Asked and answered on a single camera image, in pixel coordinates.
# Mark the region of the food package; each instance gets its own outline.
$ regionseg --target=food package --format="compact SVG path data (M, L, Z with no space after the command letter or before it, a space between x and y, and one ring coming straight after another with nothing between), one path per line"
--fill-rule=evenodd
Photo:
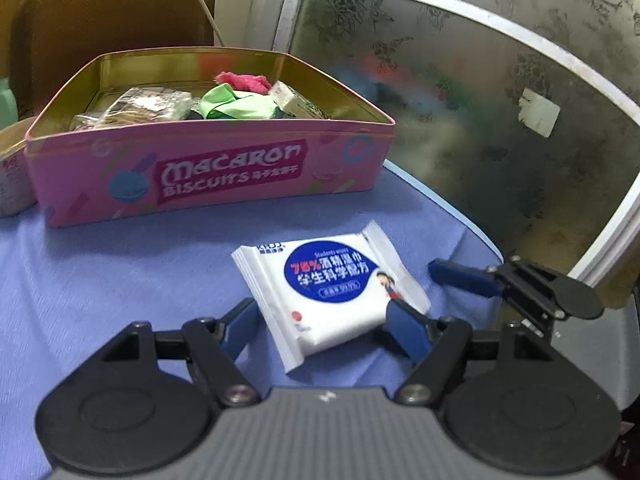
M359 234L241 246L232 256L287 372L384 324L392 299L422 314L431 306L375 222Z
M81 132L82 130L91 130L95 127L95 123L98 122L101 115L101 112L85 112L84 114L78 114L72 119L69 131Z
M189 114L192 106L193 100L188 92L170 88L133 87L104 111L95 128L180 121Z
M320 108L282 81L276 81L269 95L284 113L298 119L328 119Z

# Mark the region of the macaron illustration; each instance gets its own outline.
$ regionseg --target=macaron illustration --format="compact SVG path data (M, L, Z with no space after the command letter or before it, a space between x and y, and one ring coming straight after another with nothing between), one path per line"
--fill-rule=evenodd
M118 202L133 203L141 200L149 191L149 182L137 171L121 171L109 182L109 195Z
M313 176L318 180L331 181L344 171L344 164L340 160L325 157L313 169Z
M91 153L100 158L111 153L111 143L106 139L95 139L91 145Z
M109 181L109 195L118 202L134 203L142 200L149 191L149 181L144 172L156 161L155 153L147 153L132 170L116 173Z
M368 135L351 137L342 149L342 158L349 164L362 162L369 158L373 151L373 140Z

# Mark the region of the chair backrest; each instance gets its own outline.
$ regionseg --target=chair backrest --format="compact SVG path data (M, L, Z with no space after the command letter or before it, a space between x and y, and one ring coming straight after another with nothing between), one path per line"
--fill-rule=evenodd
M205 0L213 13L215 0ZM10 85L21 118L39 113L101 54L212 45L197 0L23 0L14 19Z

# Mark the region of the blue gripper pad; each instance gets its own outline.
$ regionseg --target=blue gripper pad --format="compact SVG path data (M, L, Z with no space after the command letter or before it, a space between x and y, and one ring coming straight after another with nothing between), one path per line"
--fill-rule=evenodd
M504 290L490 273L448 260L433 260L428 269L431 279L438 285L454 286L485 298L501 296Z
M226 314L220 323L225 326L225 335L220 346L233 360L258 332L260 309L254 298L245 298Z
M386 306L386 329L414 363L427 357L433 347L426 329L428 321L404 302L391 300Z

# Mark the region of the wet wipes package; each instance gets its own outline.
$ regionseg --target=wet wipes package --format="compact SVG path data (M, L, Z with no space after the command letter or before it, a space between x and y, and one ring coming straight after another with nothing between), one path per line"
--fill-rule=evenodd
M241 246L232 256L287 372L383 324L389 299L423 314L431 306L375 222L359 234Z

